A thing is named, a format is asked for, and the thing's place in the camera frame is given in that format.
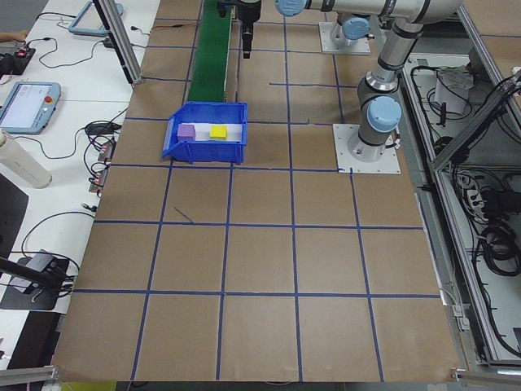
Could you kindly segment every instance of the green conveyor belt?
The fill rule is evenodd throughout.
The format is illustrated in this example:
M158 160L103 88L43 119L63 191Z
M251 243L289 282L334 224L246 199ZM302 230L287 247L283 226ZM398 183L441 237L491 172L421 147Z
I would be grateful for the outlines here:
M204 0L203 21L195 56L188 100L224 102L231 12L226 18L217 14L217 0Z

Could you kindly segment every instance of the blue plastic bin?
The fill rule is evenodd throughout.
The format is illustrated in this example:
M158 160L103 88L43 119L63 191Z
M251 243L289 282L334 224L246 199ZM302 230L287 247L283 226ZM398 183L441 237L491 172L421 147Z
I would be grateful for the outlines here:
M230 141L179 141L177 128L181 123L242 124L242 139ZM177 110L166 127L162 157L176 160L229 161L241 164L247 144L247 105L245 103L188 102Z

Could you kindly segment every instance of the white table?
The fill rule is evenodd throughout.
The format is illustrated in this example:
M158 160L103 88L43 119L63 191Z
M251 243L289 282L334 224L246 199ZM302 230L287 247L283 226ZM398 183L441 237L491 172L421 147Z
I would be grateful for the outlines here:
M138 31L131 31L130 26L138 26L147 32L153 24L160 0L118 0L123 4L125 13L123 21L134 44L145 46L148 36ZM85 5L85 0L50 0L44 12L60 12L75 15ZM70 34L66 29L56 26L60 20L56 15L44 15L31 30L28 41L42 37L53 37L58 41L59 50L45 58L49 65L72 63L90 55L92 45L99 41L97 37L80 37ZM3 104L15 81L53 81L62 86L62 96L55 114L49 125L39 135L29 136L43 143L46 153L50 156L64 156L74 147L74 134L78 129L91 121L108 121L125 110L130 101L132 88L127 83L120 67L116 53L99 44L94 52L94 58L73 67L48 69L37 59L54 48L52 41L34 42L37 49L35 57L29 63L24 74L13 77L4 86L0 86L0 104ZM135 48L134 52L141 63L144 49ZM121 123L124 115L116 122ZM82 211L82 203L96 205L99 198L89 193L88 178L90 174L83 162L83 152L88 145L85 133L77 137L78 146L74 156L62 160L48 160L37 143L20 139L20 145L37 161L46 167L53 175L52 183L45 189L33 189L10 170L0 165L0 173L19 186L29 196L27 213L25 214L20 233L13 250L20 250L21 241L43 218L51 214ZM93 163L98 153L90 148L87 160ZM26 249L38 251L44 248L53 253L60 253L81 264L85 246L90 234L93 219L83 215L63 215L44 222L30 236ZM12 254L10 259L17 260L20 254ZM68 273L76 273L74 265L69 266ZM9 276L0 278L0 283L8 283ZM0 297L5 287L0 287ZM54 311L65 314L70 297L59 299ZM3 342L0 349L11 356L16 342L20 337L22 327L28 316L24 310L0 310L0 338ZM0 370L6 369L8 359L0 360Z

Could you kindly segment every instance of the purple cube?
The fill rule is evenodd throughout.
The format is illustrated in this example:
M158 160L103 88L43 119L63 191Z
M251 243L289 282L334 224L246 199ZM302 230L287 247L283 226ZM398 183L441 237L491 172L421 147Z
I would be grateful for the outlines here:
M195 140L195 126L190 124L179 124L177 127L177 140L194 141Z

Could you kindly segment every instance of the person's hand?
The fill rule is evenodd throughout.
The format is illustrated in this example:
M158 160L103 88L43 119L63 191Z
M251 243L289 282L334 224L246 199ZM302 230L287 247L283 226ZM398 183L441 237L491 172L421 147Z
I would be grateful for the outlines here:
M27 30L16 31L14 33L10 33L11 39L13 41L17 41L17 42L25 41L25 38L28 36L28 34L29 34L29 31L27 31Z

